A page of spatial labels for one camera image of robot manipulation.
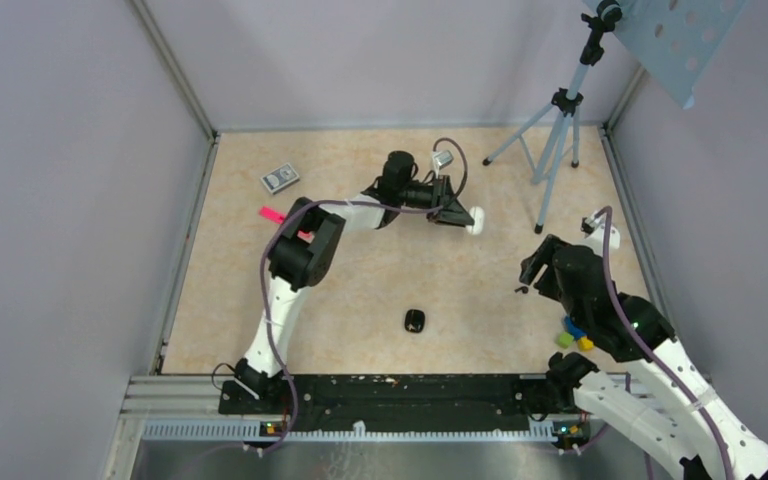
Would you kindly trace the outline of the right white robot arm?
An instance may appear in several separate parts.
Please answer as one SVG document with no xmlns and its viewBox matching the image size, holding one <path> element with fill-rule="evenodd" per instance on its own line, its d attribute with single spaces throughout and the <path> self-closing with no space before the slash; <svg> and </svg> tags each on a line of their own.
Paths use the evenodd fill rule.
<svg viewBox="0 0 768 480">
<path fill-rule="evenodd" d="M 587 357 L 557 352 L 546 373 L 554 409 L 596 415 L 674 479 L 768 479 L 768 443 L 719 397 L 668 319 L 650 301 L 616 290 L 591 246 L 549 235 L 522 261 L 520 281 L 559 302 L 660 405 L 651 408 L 614 385 Z"/>
</svg>

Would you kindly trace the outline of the white earbud charging case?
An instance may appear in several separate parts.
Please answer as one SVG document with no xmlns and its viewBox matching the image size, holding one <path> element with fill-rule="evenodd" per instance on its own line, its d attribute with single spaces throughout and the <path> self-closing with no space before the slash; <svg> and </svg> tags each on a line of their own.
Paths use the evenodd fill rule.
<svg viewBox="0 0 768 480">
<path fill-rule="evenodd" d="M 480 206 L 471 207 L 469 210 L 469 215 L 472 218 L 472 223 L 467 225 L 465 230 L 469 235 L 480 235 L 483 232 L 485 224 L 486 214 L 484 209 Z"/>
</svg>

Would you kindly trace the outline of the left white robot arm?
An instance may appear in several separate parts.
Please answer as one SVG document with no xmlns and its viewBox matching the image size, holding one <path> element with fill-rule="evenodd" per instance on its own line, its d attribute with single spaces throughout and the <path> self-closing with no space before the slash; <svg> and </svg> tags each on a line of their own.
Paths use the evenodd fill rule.
<svg viewBox="0 0 768 480">
<path fill-rule="evenodd" d="M 233 368 L 234 382 L 252 410 L 268 413 L 279 404 L 278 383 L 301 308 L 327 275 L 344 234 L 382 229 L 401 214 L 421 214 L 432 224 L 463 228 L 470 235 L 482 232 L 483 209 L 467 209 L 459 200 L 466 184 L 454 186 L 441 172 L 453 160 L 450 151 L 434 148 L 431 170 L 418 180 L 414 157 L 392 151 L 381 174 L 358 195 L 295 201 L 261 257 L 264 310 L 254 340 Z"/>
</svg>

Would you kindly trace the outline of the black earbud charging case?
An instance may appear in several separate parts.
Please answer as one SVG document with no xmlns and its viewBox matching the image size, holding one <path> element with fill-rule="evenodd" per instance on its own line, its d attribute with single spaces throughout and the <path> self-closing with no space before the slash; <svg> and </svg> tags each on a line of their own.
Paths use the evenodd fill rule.
<svg viewBox="0 0 768 480">
<path fill-rule="evenodd" d="M 426 327 L 426 313 L 419 309 L 410 309 L 405 313 L 403 326 L 409 333 L 419 334 Z"/>
</svg>

